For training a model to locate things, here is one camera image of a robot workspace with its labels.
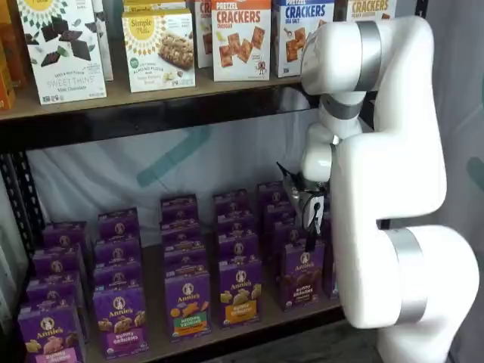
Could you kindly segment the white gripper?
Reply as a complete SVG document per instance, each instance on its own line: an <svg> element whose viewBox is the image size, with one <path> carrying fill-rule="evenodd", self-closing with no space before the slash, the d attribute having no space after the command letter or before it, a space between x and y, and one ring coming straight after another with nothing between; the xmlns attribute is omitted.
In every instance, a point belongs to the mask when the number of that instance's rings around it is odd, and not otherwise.
<svg viewBox="0 0 484 363"><path fill-rule="evenodd" d="M304 193L300 210L301 226L306 230L307 253L315 250L324 220L325 196L322 193Z"/></svg>

